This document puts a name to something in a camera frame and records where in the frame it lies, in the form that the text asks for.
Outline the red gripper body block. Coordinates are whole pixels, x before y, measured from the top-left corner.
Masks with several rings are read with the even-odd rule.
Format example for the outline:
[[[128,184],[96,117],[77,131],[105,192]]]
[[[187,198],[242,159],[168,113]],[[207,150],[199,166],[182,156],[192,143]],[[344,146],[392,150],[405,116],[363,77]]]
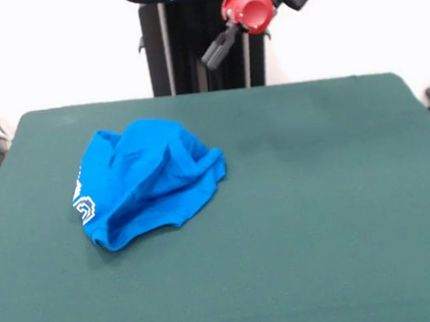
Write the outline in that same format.
[[[223,0],[220,10],[222,19],[249,34],[265,33],[274,18],[272,0]]]

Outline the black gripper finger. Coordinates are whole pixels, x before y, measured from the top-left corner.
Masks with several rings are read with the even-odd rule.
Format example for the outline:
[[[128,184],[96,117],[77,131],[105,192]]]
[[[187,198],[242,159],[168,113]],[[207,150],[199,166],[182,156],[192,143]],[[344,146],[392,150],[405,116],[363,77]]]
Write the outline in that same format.
[[[229,26],[210,44],[201,58],[202,63],[222,62],[234,44],[233,27]]]
[[[232,56],[230,65],[234,63],[235,66],[239,66],[243,63],[243,49],[238,48],[238,50],[233,51],[235,43],[242,43],[240,39],[241,33],[242,28],[237,26],[226,28],[217,35],[204,53],[206,68],[208,70],[216,70],[225,60],[229,60],[229,54],[235,54],[235,56]]]

